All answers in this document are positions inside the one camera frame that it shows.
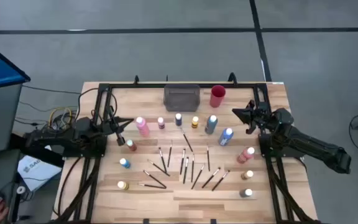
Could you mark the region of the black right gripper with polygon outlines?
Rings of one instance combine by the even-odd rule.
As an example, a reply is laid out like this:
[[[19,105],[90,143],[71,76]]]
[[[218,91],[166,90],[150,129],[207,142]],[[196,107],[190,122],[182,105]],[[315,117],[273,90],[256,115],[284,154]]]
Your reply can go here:
[[[248,124],[247,134],[252,134],[256,127],[264,127],[269,119],[269,106],[266,102],[260,102],[256,105],[254,100],[250,100],[244,109],[234,108],[232,112],[244,123]]]

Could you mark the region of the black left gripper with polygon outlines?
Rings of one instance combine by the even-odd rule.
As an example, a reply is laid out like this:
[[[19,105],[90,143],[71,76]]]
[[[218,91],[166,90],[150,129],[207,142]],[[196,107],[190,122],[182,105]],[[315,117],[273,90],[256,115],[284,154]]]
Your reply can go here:
[[[106,121],[106,135],[115,134],[117,137],[117,143],[119,146],[125,144],[125,139],[122,137],[121,133],[124,128],[131,124],[134,121],[134,118],[122,118],[115,116]]]

